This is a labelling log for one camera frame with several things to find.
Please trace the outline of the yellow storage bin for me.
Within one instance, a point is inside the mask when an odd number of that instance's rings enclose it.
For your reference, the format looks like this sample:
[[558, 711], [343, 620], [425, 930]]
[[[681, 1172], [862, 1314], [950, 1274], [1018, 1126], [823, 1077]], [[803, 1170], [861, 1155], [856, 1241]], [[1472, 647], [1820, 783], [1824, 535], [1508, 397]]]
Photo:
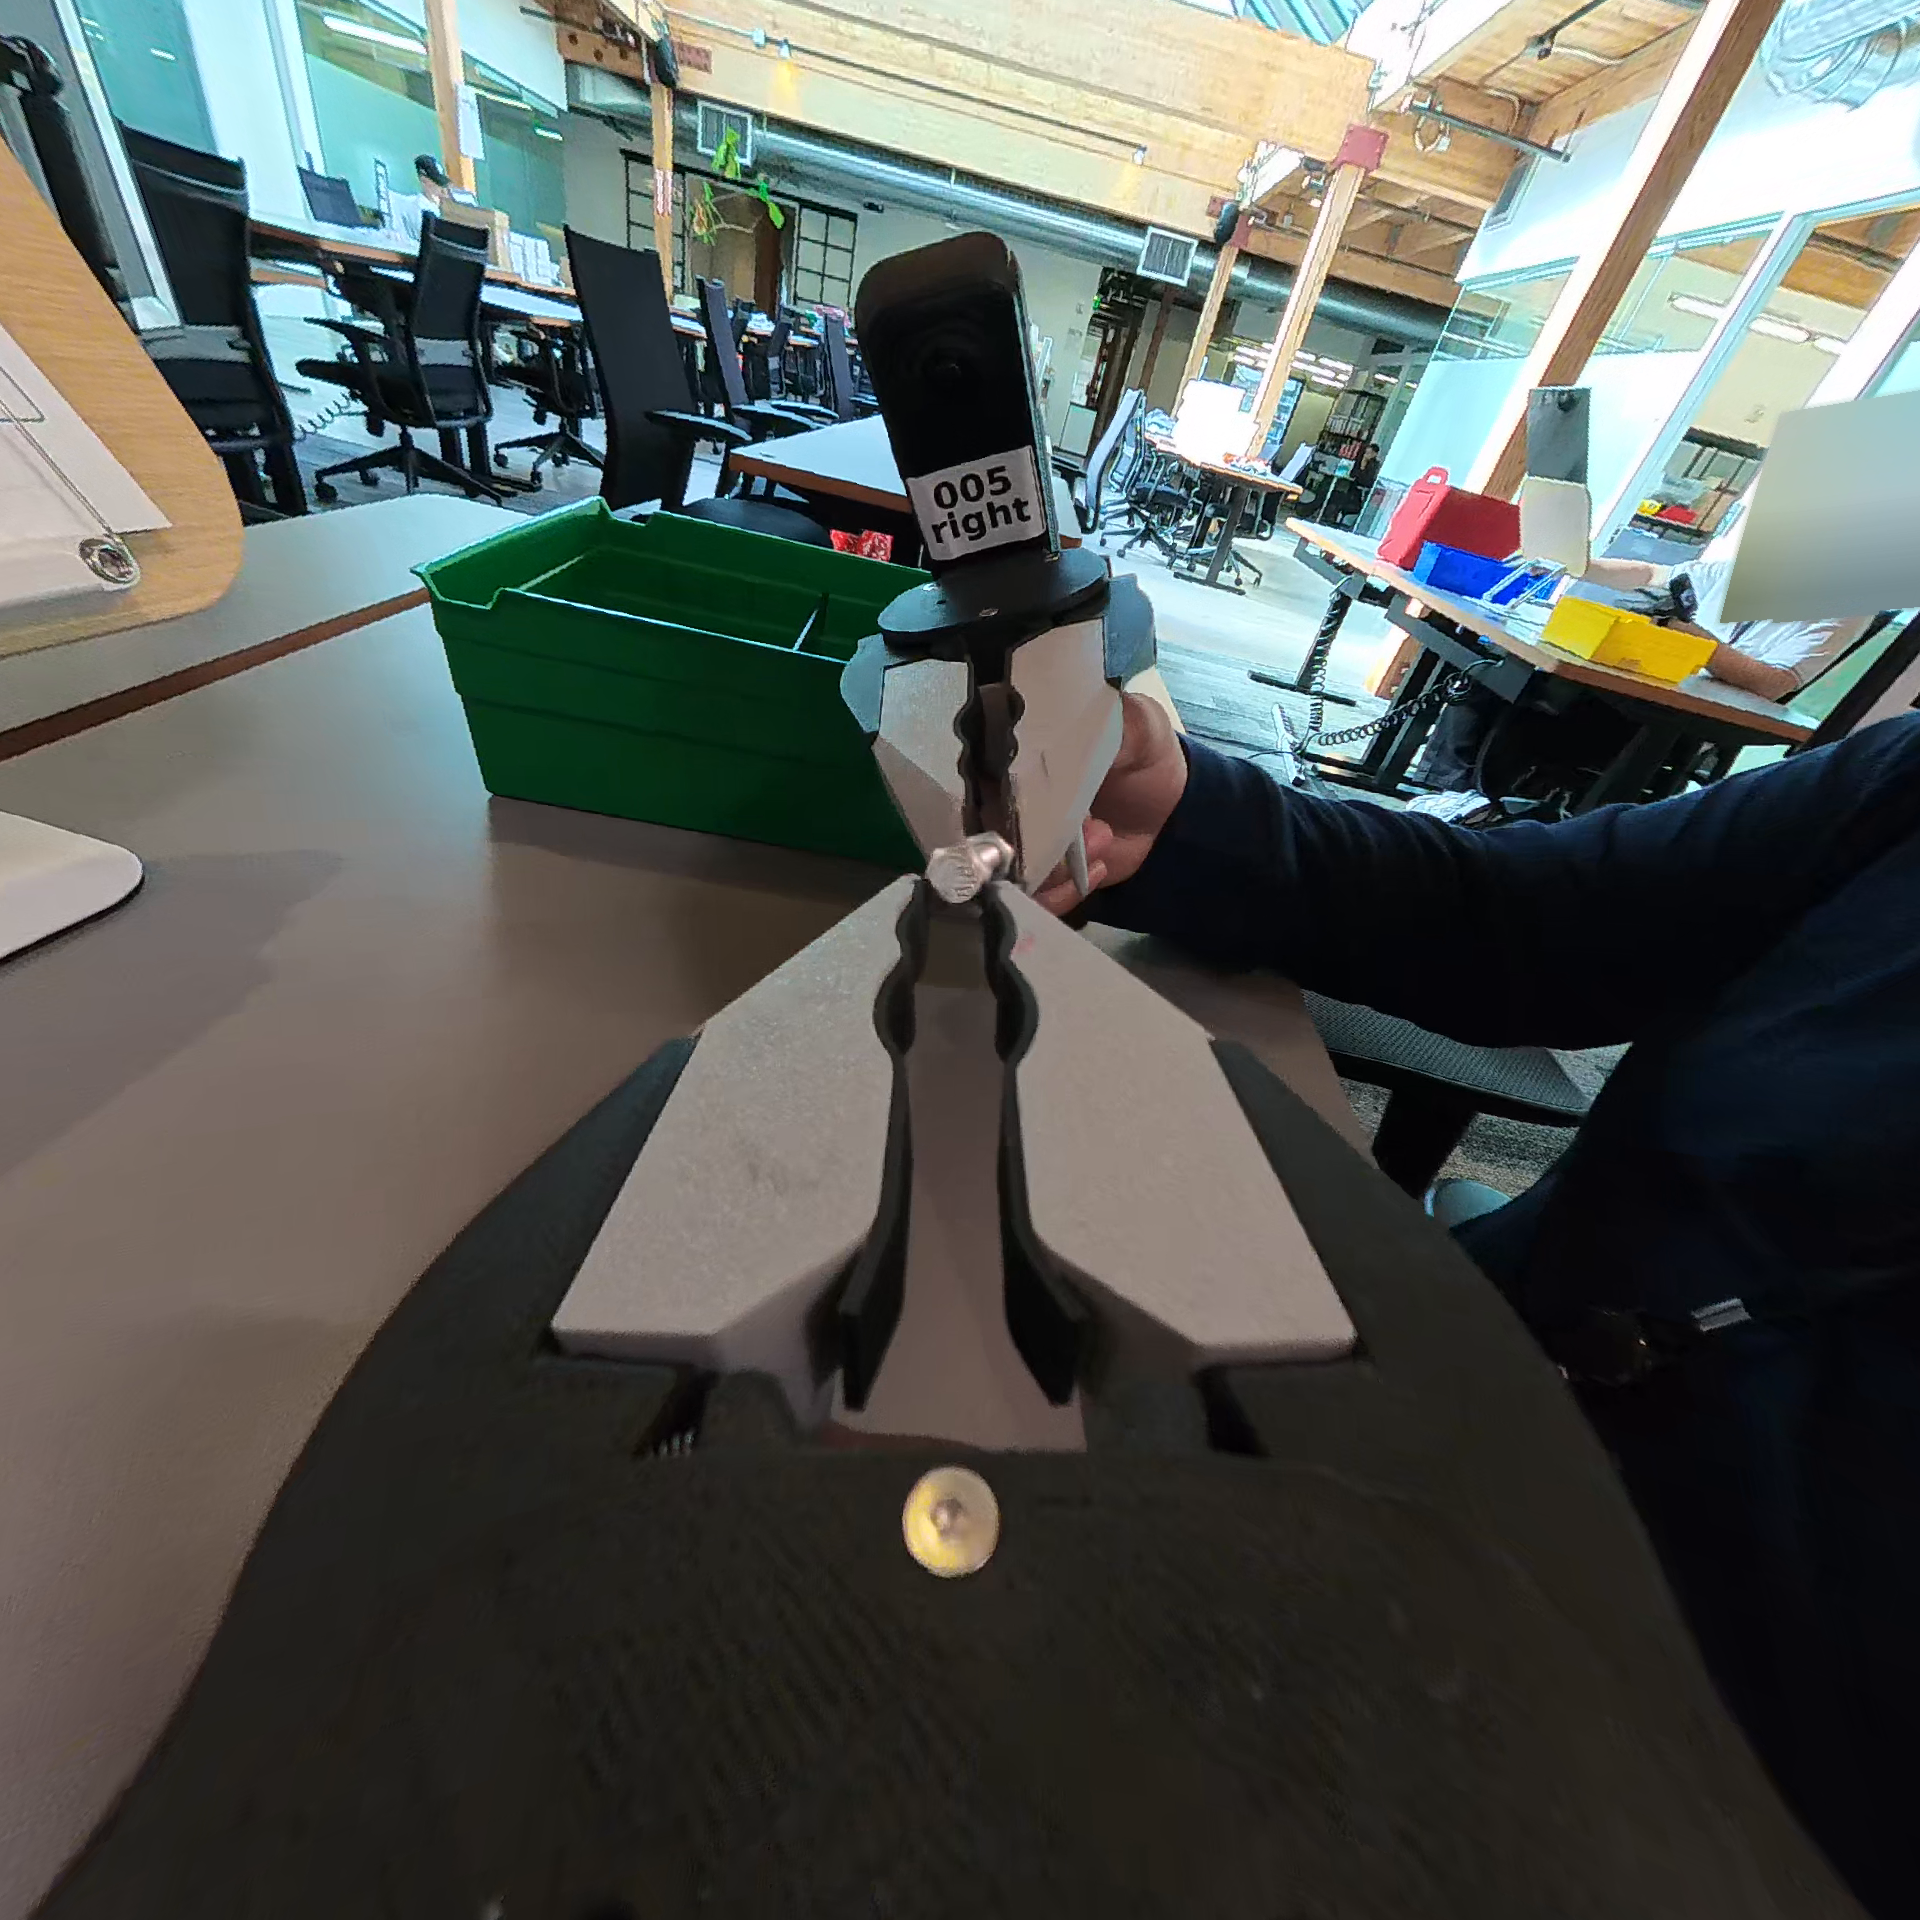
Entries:
[[1540, 643], [1571, 660], [1673, 688], [1703, 676], [1722, 641], [1596, 600], [1563, 597], [1549, 612]]

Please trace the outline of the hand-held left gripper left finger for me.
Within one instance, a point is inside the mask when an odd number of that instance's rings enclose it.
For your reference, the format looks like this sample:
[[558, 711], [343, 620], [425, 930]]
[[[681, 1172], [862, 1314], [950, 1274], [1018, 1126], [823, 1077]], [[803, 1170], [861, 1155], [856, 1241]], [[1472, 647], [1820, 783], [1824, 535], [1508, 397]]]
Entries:
[[883, 1237], [924, 932], [900, 876], [700, 1026], [551, 1314], [564, 1355], [769, 1377], [793, 1410], [856, 1383], [836, 1302]]

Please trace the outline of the grey mesh office chair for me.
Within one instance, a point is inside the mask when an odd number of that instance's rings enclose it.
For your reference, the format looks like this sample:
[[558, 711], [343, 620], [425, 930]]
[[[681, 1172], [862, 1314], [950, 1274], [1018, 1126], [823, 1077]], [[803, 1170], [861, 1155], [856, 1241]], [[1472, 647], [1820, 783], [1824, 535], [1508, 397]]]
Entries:
[[1385, 1097], [1372, 1156], [1413, 1198], [1442, 1178], [1477, 1117], [1571, 1131], [1593, 1104], [1549, 1049], [1457, 1043], [1321, 995], [1304, 995], [1304, 1013], [1338, 1077]]

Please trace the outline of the green plastic bin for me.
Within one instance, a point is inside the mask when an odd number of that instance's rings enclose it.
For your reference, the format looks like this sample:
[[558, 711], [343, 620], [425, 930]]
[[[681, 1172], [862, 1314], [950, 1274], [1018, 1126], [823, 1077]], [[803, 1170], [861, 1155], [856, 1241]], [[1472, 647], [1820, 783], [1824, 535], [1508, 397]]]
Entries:
[[924, 867], [841, 702], [924, 571], [585, 501], [415, 575], [495, 797]]

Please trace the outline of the hanging green plant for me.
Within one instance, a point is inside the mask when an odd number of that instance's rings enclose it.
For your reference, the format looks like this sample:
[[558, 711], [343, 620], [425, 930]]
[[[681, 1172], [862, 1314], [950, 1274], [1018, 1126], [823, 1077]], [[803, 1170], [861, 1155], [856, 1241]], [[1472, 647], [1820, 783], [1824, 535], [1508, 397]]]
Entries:
[[715, 171], [687, 189], [687, 232], [695, 243], [717, 246], [721, 232], [783, 235], [788, 226], [769, 180], [749, 158], [739, 130], [728, 127], [712, 154]]

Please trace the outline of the red storage bin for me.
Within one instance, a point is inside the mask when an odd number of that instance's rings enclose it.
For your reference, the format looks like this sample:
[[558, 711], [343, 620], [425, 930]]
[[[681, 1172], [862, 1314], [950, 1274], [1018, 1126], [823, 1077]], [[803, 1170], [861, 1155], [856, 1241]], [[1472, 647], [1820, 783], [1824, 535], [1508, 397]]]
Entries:
[[1519, 550], [1519, 507], [1485, 491], [1457, 490], [1448, 468], [1427, 468], [1403, 494], [1379, 539], [1379, 563], [1413, 573], [1426, 545], [1507, 559]]

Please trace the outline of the group of black office chairs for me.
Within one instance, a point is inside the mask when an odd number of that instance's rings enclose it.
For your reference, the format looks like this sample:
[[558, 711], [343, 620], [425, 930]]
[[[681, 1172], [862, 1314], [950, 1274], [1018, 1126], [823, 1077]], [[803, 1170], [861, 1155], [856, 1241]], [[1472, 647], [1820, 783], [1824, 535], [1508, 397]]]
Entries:
[[[140, 201], [177, 282], [186, 317], [207, 317], [207, 327], [176, 327], [143, 337], [160, 371], [203, 426], [223, 456], [235, 501], [249, 518], [300, 515], [306, 491], [292, 464], [292, 438], [271, 361], [259, 337], [250, 286], [250, 205], [246, 171], [224, 158], [184, 150], [133, 128], [117, 128], [130, 159]], [[347, 361], [326, 359], [310, 374], [338, 382], [347, 401], [374, 423], [399, 430], [399, 442], [360, 457], [352, 472], [374, 476], [398, 468], [407, 484], [420, 473], [456, 484], [475, 498], [496, 488], [450, 457], [429, 457], [414, 433], [479, 433], [490, 410], [486, 357], [479, 346], [483, 312], [504, 317], [495, 286], [479, 266], [479, 231], [425, 214], [414, 278], [372, 280], [377, 325], [340, 321]], [[715, 494], [684, 506], [690, 453], [698, 442], [725, 453], [754, 446], [754, 426], [810, 438], [803, 419], [776, 406], [737, 401], [743, 422], [700, 417], [690, 409], [683, 350], [657, 286], [657, 259], [567, 235], [569, 257], [585, 269], [585, 306], [573, 314], [567, 341], [584, 350], [605, 397], [606, 464], [605, 501], [627, 510], [658, 502], [666, 514], [732, 523], [805, 545], [830, 545], [830, 535], [797, 502], [754, 502]], [[933, 349], [933, 321], [945, 312], [907, 293], [945, 293], [950, 286], [979, 293], [989, 314], [989, 336], [1013, 341], [1015, 259], [989, 232], [882, 261], [887, 321], [905, 321], [907, 346]], [[1057, 522], [1051, 478], [1042, 476], [1042, 430], [1022, 430], [1013, 453], [1000, 453], [932, 478], [900, 478], [879, 502], [853, 510], [853, 527], [882, 528], [895, 515], [896, 554], [912, 550], [932, 518], [933, 563], [974, 559], [1030, 548], [1042, 522]]]

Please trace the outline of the small blue storage bin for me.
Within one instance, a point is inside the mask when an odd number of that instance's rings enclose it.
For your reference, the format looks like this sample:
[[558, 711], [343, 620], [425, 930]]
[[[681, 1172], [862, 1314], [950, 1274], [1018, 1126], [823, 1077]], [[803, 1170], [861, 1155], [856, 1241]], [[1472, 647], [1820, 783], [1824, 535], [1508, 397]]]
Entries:
[[1451, 545], [1422, 542], [1409, 578], [1434, 593], [1501, 609], [1549, 597], [1563, 578], [1563, 571], [1511, 554], [1488, 557]]

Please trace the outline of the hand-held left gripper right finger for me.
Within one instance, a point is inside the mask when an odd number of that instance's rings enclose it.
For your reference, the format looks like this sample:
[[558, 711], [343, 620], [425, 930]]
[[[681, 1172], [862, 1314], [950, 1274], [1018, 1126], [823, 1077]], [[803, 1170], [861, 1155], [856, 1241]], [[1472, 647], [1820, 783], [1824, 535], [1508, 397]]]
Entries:
[[989, 884], [979, 919], [1002, 1297], [1044, 1396], [1353, 1357], [1355, 1321], [1238, 1094], [1260, 1063], [1015, 886]]

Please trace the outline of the person's right forearm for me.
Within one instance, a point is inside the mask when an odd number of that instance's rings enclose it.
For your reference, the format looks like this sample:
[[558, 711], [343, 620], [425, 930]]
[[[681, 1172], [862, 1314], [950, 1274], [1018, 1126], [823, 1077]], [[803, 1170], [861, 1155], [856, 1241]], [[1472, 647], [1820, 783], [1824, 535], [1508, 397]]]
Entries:
[[1915, 716], [1667, 804], [1477, 831], [1183, 746], [1183, 804], [1091, 916], [1206, 966], [1485, 1046], [1852, 999], [1915, 1015]]

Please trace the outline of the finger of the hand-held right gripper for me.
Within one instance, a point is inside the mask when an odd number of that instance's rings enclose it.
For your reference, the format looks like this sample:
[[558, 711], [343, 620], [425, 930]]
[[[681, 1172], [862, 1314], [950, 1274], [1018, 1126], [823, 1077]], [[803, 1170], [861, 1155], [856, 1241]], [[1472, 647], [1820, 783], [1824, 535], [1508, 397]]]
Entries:
[[966, 660], [902, 660], [882, 669], [874, 760], [920, 863], [980, 830], [968, 737], [975, 678]]
[[1106, 651], [1106, 620], [1081, 617], [1019, 641], [1008, 656], [1004, 804], [1027, 896], [1068, 863], [1123, 746], [1123, 693]]

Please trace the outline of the printed instruction sheet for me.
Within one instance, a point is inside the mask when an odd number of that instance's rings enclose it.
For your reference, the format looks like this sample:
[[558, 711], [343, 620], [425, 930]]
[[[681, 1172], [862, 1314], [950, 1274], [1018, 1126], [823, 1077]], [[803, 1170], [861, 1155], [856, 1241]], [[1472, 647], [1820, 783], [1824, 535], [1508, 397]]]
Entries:
[[140, 484], [2, 333], [2, 617], [133, 591], [130, 536], [167, 531]]

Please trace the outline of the wood top workbench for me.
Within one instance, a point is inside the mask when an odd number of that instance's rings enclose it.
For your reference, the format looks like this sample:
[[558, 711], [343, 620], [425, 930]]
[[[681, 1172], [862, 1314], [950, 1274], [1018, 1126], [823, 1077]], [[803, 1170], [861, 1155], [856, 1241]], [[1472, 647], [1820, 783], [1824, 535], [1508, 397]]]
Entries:
[[1574, 693], [1588, 693], [1630, 723], [1624, 746], [1574, 797], [1574, 812], [1667, 795], [1667, 777], [1678, 774], [1686, 748], [1799, 752], [1817, 733], [1809, 716], [1709, 676], [1669, 688], [1558, 655], [1514, 634], [1501, 609], [1422, 588], [1405, 571], [1379, 563], [1376, 545], [1353, 535], [1295, 515], [1285, 522], [1285, 531], [1295, 539], [1295, 557], [1332, 588], [1307, 661], [1286, 692], [1317, 705], [1332, 702], [1324, 692], [1332, 641], [1358, 604], [1383, 612], [1418, 650], [1389, 706], [1358, 729], [1362, 757], [1337, 754], [1345, 733], [1312, 735], [1295, 748], [1302, 766], [1353, 790], [1409, 797], [1426, 788], [1409, 769], [1431, 735], [1442, 693], [1457, 678], [1488, 688], [1507, 706], [1537, 711], [1561, 711]]

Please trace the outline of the wood edged office desk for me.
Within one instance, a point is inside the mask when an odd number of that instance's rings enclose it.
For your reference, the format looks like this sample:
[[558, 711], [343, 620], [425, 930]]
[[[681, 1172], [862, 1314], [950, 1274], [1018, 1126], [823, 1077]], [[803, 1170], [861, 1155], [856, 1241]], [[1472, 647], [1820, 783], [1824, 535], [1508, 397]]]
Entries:
[[[1025, 446], [1036, 456], [1036, 476], [1051, 490], [1051, 514], [1061, 548], [1077, 548], [1083, 542], [1068, 484], [1044, 467], [1044, 438], [1036, 434], [1025, 414], [1008, 419], [1013, 433], [1002, 440], [994, 440], [980, 426], [975, 409], [942, 409], [940, 419], [933, 423], [933, 414], [925, 414], [912, 433], [912, 456], [924, 472], [963, 453], [975, 456], [1008, 446]], [[909, 490], [895, 457], [890, 423], [890, 417], [879, 417], [805, 430], [796, 438], [769, 438], [759, 446], [737, 448], [730, 456], [730, 468], [749, 482], [769, 482], [776, 490], [796, 491], [830, 528], [890, 531], [895, 536], [895, 559], [900, 566], [924, 566], [925, 548], [912, 515]]]

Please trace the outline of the person's right hand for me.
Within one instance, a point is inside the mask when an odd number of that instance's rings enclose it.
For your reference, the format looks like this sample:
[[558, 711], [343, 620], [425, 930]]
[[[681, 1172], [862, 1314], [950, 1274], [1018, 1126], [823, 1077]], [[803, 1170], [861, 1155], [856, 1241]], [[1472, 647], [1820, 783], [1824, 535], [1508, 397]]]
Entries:
[[1057, 919], [1091, 906], [1098, 893], [1133, 882], [1187, 788], [1187, 752], [1163, 705], [1133, 692], [1119, 702], [1117, 757], [1077, 830], [1077, 854], [1032, 890], [1032, 901]]

